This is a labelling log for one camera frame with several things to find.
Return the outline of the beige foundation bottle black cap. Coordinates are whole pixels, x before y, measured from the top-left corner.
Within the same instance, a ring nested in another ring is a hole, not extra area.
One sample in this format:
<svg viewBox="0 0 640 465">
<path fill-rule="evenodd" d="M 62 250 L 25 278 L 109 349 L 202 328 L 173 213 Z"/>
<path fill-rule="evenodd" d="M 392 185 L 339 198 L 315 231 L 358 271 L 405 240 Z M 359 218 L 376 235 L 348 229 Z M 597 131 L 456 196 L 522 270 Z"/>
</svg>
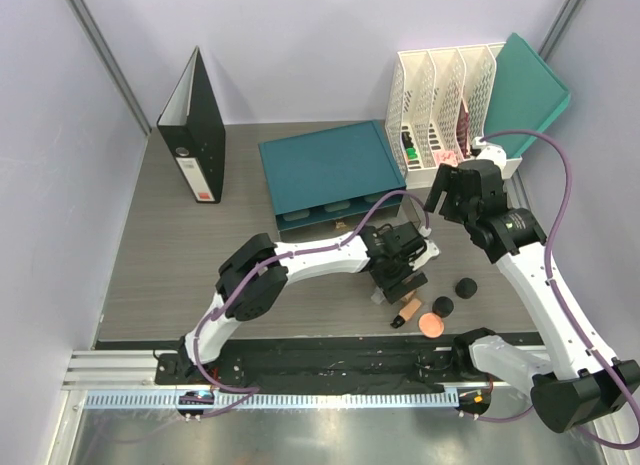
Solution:
<svg viewBox="0 0 640 465">
<path fill-rule="evenodd" d="M 407 321 L 409 321 L 415 313 L 421 308 L 422 302 L 418 298 L 410 299 L 398 312 L 395 318 L 390 323 L 390 326 L 394 329 L 402 327 Z"/>
</svg>

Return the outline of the teal makeup drawer organizer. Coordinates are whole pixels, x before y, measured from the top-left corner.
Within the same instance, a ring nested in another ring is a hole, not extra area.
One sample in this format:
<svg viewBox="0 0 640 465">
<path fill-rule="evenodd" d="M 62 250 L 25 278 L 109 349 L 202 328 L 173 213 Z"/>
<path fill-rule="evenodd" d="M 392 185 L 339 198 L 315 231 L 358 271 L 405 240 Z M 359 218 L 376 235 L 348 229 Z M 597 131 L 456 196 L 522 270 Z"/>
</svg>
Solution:
<svg viewBox="0 0 640 465">
<path fill-rule="evenodd" d="M 383 127 L 365 121 L 265 141 L 259 152 L 278 236 L 301 242 L 348 231 L 392 191 L 370 218 L 391 222 L 409 200 L 403 173 Z"/>
</svg>

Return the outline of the clear makeup remover bottle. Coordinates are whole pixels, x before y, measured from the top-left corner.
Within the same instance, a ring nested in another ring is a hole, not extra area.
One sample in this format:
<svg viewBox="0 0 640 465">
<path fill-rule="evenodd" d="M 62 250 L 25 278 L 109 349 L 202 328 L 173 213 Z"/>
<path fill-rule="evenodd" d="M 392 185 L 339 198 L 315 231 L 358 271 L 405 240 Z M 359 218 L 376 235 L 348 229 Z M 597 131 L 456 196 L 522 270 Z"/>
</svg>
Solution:
<svg viewBox="0 0 640 465">
<path fill-rule="evenodd" d="M 376 287 L 374 289 L 374 292 L 371 295 L 371 300 L 375 303 L 375 304 L 382 304 L 383 302 L 386 301 L 385 295 L 383 293 L 383 291 Z"/>
</svg>

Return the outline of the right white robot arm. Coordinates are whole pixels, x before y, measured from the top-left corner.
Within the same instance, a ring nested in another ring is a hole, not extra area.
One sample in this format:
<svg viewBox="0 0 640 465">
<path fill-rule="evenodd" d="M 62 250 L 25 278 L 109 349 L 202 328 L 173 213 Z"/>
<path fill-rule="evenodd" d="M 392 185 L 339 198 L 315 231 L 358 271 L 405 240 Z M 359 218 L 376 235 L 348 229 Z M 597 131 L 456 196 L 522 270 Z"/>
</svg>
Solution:
<svg viewBox="0 0 640 465">
<path fill-rule="evenodd" d="M 629 403 L 639 387 L 638 363 L 619 359 L 590 324 L 556 269 L 535 216 L 509 206 L 496 164 L 440 165 L 424 208 L 463 225 L 516 291 L 548 355 L 541 359 L 479 328 L 453 341 L 457 376 L 502 379 L 528 395 L 538 417 L 556 433 Z"/>
</svg>

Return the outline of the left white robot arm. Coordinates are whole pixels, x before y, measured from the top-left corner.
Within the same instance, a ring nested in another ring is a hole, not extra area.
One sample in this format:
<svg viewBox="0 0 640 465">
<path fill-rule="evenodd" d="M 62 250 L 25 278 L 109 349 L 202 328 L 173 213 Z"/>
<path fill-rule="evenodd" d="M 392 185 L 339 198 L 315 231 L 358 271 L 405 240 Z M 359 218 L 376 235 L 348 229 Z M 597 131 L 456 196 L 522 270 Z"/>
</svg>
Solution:
<svg viewBox="0 0 640 465">
<path fill-rule="evenodd" d="M 240 324 L 266 314 L 289 285 L 338 273 L 367 273 L 377 294 L 395 303 L 427 283 L 421 268 L 439 254 L 431 230 L 411 222 L 364 225 L 301 243 L 274 242 L 266 233 L 257 234 L 220 266 L 211 304 L 181 339 L 178 371 L 190 383 L 205 382 Z"/>
</svg>

